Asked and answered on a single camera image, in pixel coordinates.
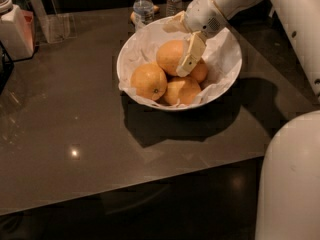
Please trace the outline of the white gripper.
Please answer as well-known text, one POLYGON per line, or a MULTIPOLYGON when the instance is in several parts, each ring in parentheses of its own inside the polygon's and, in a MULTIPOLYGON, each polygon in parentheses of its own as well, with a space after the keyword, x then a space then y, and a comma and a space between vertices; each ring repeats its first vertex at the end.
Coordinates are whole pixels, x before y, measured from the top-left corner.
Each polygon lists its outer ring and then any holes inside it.
POLYGON ((164 23, 163 30, 167 33, 192 33, 183 41, 183 53, 176 69, 179 77, 189 75, 198 64, 207 38, 228 26, 228 5, 228 0, 193 0, 185 12, 177 13, 164 23))

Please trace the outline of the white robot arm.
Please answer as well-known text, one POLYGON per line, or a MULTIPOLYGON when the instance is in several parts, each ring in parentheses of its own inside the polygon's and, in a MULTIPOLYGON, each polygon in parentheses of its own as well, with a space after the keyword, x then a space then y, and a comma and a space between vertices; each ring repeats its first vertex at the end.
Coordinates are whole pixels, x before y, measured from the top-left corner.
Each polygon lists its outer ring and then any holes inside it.
MULTIPOLYGON (((185 76, 238 12, 262 0, 193 0, 165 23, 191 40, 177 73, 185 76)), ((320 0, 269 0, 315 95, 320 93, 320 0)), ((320 240, 320 111, 300 102, 285 80, 277 103, 290 121, 272 138, 261 169, 255 240, 320 240)))

